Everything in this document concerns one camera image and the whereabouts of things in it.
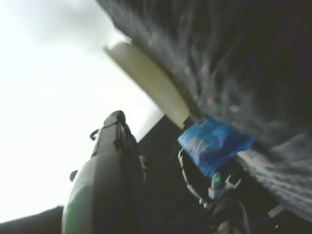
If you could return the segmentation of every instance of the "gray fabric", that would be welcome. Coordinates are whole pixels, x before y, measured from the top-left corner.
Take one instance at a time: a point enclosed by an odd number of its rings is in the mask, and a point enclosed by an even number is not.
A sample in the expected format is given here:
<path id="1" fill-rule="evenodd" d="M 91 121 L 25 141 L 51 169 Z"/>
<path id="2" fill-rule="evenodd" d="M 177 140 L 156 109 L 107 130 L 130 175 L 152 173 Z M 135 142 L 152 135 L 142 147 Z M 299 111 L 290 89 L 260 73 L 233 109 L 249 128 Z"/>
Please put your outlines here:
<path id="1" fill-rule="evenodd" d="M 312 221 L 312 2 L 98 2 L 201 114 L 257 139 L 267 165 L 247 169 Z"/>

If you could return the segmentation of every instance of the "dark gray blanket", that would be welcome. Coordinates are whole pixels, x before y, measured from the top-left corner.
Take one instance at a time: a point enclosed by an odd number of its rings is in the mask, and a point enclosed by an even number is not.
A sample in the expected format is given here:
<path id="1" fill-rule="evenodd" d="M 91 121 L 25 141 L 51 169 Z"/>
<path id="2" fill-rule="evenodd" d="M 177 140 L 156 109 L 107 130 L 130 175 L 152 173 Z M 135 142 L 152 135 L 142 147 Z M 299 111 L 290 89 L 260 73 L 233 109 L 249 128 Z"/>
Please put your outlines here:
<path id="1" fill-rule="evenodd" d="M 98 2 L 189 103 L 257 139 L 242 163 L 312 221 L 312 2 Z"/>

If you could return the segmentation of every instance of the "white background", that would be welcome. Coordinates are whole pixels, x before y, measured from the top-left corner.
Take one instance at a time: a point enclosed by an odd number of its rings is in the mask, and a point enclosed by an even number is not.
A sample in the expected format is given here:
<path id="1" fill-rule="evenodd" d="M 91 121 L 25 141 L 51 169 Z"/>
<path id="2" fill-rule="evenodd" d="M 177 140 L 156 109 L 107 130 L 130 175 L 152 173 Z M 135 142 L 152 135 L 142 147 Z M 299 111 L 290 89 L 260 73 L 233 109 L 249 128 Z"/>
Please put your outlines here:
<path id="1" fill-rule="evenodd" d="M 163 116 L 103 53 L 120 38 L 94 0 L 0 1 L 0 223 L 66 203 L 112 111 L 138 140 Z"/>

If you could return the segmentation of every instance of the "white ceiling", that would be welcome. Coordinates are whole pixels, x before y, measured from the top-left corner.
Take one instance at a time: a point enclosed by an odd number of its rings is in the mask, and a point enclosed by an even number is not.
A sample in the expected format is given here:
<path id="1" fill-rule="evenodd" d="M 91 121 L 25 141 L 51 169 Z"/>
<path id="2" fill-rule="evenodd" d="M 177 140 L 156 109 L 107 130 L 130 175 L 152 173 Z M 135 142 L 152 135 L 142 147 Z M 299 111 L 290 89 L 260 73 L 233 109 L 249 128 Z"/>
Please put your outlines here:
<path id="1" fill-rule="evenodd" d="M 94 0 L 0 2 L 0 222 L 64 204 L 89 134 L 124 110 L 141 139 L 163 116 L 103 53 L 120 40 Z"/>

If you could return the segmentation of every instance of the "blue package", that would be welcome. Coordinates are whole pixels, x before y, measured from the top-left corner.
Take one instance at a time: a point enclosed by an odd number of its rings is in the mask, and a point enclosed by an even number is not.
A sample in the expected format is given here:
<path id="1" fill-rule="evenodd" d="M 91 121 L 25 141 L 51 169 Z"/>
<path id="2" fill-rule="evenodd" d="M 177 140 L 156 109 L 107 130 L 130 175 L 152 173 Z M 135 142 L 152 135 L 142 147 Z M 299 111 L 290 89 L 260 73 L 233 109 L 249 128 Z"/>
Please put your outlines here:
<path id="1" fill-rule="evenodd" d="M 254 138 L 205 116 L 187 129 L 178 142 L 203 175 L 211 178 L 237 152 L 250 148 Z"/>

